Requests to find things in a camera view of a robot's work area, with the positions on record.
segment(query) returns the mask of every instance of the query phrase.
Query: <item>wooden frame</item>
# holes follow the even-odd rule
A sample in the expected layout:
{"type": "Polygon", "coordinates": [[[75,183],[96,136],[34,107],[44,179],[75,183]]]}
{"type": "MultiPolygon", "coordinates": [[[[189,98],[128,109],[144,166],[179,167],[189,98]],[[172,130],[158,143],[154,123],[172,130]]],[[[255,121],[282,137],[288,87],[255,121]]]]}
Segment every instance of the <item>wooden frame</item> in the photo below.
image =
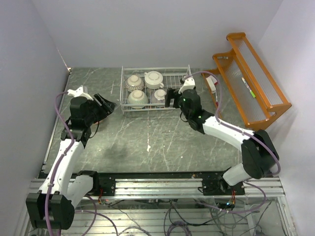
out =
{"type": "MultiPolygon", "coordinates": [[[[226,53],[219,53],[214,54],[213,59],[218,66],[216,69],[208,70],[209,72],[213,74],[221,74],[224,82],[226,83],[229,92],[232,95],[232,98],[241,114],[241,117],[245,123],[246,128],[251,128],[253,130],[259,130],[259,129],[266,129],[269,125],[271,125],[277,118],[279,118],[286,110],[288,110],[292,105],[288,102],[282,91],[280,90],[279,86],[275,82],[275,80],[272,78],[270,72],[266,68],[266,66],[263,64],[262,60],[258,56],[257,52],[254,50],[250,42],[246,38],[246,34],[241,33],[230,33],[227,35],[226,39],[230,42],[232,46],[232,50],[226,53]],[[257,81],[255,78],[251,68],[246,63],[246,60],[244,59],[237,42],[244,42],[254,58],[256,59],[257,63],[259,64],[260,68],[262,69],[263,73],[266,75],[266,78],[269,80],[270,84],[274,88],[275,92],[281,99],[281,104],[272,104],[271,101],[269,101],[265,91],[263,90],[261,84],[257,81]],[[243,104],[240,103],[240,101],[237,99],[236,91],[231,86],[225,72],[229,68],[232,62],[235,62],[237,66],[239,67],[240,71],[242,72],[243,78],[246,80],[250,88],[252,89],[253,93],[256,95],[257,103],[259,104],[260,109],[265,115],[265,118],[262,120],[249,120],[249,118],[246,116],[243,104]]],[[[205,82],[206,82],[206,75],[202,75],[205,82]]],[[[212,100],[216,106],[216,100],[211,93],[210,87],[208,83],[206,82],[206,85],[208,87],[208,90],[210,92],[210,95],[212,97],[212,100]]]]}

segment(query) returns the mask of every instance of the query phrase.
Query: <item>wooden rack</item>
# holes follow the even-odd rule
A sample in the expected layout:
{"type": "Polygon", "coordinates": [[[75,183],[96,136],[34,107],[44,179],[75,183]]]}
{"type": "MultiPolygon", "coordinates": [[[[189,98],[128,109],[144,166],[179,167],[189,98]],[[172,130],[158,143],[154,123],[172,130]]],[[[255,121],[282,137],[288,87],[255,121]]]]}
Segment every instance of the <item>wooden rack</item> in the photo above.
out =
{"type": "MultiPolygon", "coordinates": [[[[232,50],[213,55],[217,68],[208,70],[221,74],[241,114],[246,128],[266,129],[292,105],[287,101],[266,66],[247,40],[245,33],[230,33],[226,39],[232,50]],[[255,97],[245,86],[245,79],[255,97]]],[[[208,86],[212,100],[216,101],[208,86]]]]}

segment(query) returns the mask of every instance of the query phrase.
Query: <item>dish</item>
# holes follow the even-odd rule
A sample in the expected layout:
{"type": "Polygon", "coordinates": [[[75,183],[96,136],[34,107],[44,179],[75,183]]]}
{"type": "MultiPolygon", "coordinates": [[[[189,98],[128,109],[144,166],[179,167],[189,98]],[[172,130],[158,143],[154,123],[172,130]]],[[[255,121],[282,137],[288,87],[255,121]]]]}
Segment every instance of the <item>dish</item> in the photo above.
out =
{"type": "MultiPolygon", "coordinates": [[[[148,104],[148,97],[143,91],[132,91],[131,94],[128,96],[128,104],[148,104]]],[[[145,106],[136,106],[132,108],[141,109],[143,107],[145,106]]]]}
{"type": "Polygon", "coordinates": [[[163,76],[157,71],[144,73],[144,80],[146,82],[146,86],[150,89],[158,89],[164,87],[163,76]]]}
{"type": "Polygon", "coordinates": [[[125,88],[129,91],[135,91],[135,90],[142,90],[144,88],[144,82],[143,80],[136,76],[136,75],[131,75],[125,83],[125,88]]]}
{"type": "Polygon", "coordinates": [[[155,93],[151,94],[151,103],[165,103],[166,92],[162,89],[158,89],[155,93]]]}

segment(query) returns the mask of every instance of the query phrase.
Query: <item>dish rack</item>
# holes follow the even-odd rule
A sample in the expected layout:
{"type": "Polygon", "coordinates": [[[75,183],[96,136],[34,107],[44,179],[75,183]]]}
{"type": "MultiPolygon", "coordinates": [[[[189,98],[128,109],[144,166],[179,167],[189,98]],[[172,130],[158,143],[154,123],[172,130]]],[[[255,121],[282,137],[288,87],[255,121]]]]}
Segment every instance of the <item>dish rack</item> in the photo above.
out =
{"type": "Polygon", "coordinates": [[[162,88],[167,91],[168,88],[179,89],[182,87],[180,82],[185,76],[191,74],[190,66],[187,67],[152,67],[152,68],[124,68],[122,67],[122,77],[121,77],[121,88],[120,88],[120,105],[122,111],[124,112],[141,112],[141,111],[163,111],[163,110],[173,110],[173,101],[171,100],[170,107],[165,107],[164,103],[151,103],[151,94],[153,94],[157,89],[150,89],[146,86],[144,80],[144,73],[150,71],[157,71],[163,76],[162,88]],[[131,75],[136,75],[140,77],[144,82],[144,88],[142,91],[148,97],[148,104],[128,104],[128,96],[130,92],[125,88],[125,82],[131,75]],[[135,109],[135,106],[144,106],[141,109],[135,109]]]}

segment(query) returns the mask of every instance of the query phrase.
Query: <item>wall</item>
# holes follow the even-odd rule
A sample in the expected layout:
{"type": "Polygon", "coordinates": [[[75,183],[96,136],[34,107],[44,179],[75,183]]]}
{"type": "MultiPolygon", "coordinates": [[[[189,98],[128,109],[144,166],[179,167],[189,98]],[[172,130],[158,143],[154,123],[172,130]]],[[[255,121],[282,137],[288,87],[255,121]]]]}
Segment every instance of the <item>wall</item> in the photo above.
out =
{"type": "Polygon", "coordinates": [[[14,235],[39,173],[67,68],[30,0],[0,1],[0,229],[14,235]]]}
{"type": "Polygon", "coordinates": [[[70,67],[213,67],[225,37],[259,42],[282,0],[33,0],[70,67]]]}
{"type": "Polygon", "coordinates": [[[284,0],[259,43],[292,103],[268,129],[281,159],[281,180],[300,235],[314,235],[315,1],[284,0]]]}

